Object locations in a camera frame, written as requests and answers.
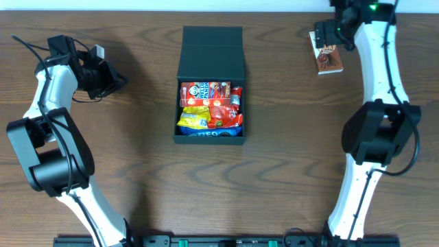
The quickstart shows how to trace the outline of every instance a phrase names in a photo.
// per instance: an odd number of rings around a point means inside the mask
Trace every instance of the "red candy box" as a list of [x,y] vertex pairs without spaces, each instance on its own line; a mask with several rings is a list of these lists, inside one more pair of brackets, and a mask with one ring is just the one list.
[[182,82],[180,106],[230,106],[230,82]]

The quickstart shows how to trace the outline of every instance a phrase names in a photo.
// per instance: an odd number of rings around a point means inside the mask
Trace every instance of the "yellow snack bag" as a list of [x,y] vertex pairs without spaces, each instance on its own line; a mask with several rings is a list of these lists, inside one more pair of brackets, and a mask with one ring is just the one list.
[[187,106],[183,108],[177,125],[201,130],[207,129],[210,120],[211,112],[208,106]]

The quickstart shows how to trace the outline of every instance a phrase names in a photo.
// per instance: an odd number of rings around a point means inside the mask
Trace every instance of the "tabletop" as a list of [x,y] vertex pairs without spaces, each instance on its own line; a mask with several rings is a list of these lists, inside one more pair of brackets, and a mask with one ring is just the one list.
[[[93,153],[105,196],[137,234],[282,235],[320,232],[345,167],[343,125],[361,106],[357,51],[344,71],[317,75],[307,40],[331,13],[0,12],[0,245],[49,246],[88,235],[55,198],[28,185],[5,129],[34,98],[35,45],[72,36],[99,44],[129,84],[71,116]],[[439,15],[398,14],[397,54],[411,103],[420,105],[421,151],[403,177],[381,178],[365,233],[396,233],[403,246],[439,242]],[[183,25],[242,26],[247,66],[243,146],[176,145],[176,74]],[[86,99],[85,92],[76,94]],[[388,170],[403,168],[410,139]]]

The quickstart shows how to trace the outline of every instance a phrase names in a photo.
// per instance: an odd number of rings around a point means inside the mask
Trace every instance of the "red snack bag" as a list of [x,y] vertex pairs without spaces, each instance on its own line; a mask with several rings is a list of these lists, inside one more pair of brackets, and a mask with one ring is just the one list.
[[180,106],[230,106],[230,82],[182,82]]
[[235,87],[230,94],[230,106],[209,107],[211,120],[207,124],[208,128],[231,128],[242,124],[244,117],[242,114],[238,114],[242,88]]

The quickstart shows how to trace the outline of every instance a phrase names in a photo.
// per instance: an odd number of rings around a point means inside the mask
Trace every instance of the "white background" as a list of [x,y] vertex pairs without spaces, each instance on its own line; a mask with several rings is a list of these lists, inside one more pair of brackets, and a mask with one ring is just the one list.
[[[0,10],[332,12],[333,8],[329,0],[0,0]],[[397,12],[439,13],[439,0],[400,0]]]

